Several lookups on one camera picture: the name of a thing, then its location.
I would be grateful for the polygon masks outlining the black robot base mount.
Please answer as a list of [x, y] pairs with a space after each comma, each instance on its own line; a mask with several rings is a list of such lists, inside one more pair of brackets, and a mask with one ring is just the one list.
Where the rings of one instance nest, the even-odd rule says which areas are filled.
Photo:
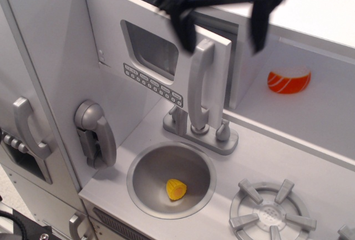
[[1, 233], [1, 239], [57, 239], [52, 229], [25, 218], [22, 214], [1, 210], [1, 218], [12, 221], [12, 233]]

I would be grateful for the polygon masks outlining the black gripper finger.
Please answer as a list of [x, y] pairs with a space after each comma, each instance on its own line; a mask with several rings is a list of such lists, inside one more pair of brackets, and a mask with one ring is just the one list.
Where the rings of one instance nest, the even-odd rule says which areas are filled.
[[174, 6], [170, 12], [170, 19], [182, 47], [192, 54], [196, 47], [196, 30], [191, 10]]
[[260, 0], [253, 3], [250, 35], [255, 54], [265, 47], [271, 9], [271, 0]]

